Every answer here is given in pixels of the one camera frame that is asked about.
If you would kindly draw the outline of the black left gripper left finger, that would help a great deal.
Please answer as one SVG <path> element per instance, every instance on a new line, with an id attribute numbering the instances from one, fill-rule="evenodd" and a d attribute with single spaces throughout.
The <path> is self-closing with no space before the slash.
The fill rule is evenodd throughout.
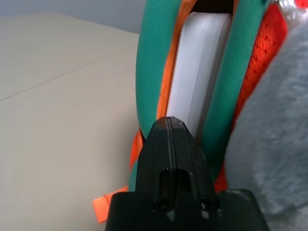
<path id="1" fill-rule="evenodd" d="M 168 117 L 154 122 L 138 158 L 135 191 L 149 194 L 160 209 L 174 207 L 171 131 Z"/>

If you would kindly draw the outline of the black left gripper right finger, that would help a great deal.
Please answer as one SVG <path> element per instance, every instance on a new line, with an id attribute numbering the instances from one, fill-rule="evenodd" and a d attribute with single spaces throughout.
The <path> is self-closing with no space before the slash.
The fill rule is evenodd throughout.
<path id="1" fill-rule="evenodd" d="M 207 166 L 206 157 L 188 128 L 181 120 L 171 116 L 172 137 L 174 142 L 176 173 L 188 179 L 181 180 L 186 191 L 190 192 L 201 208 L 215 210 L 218 198 Z"/>

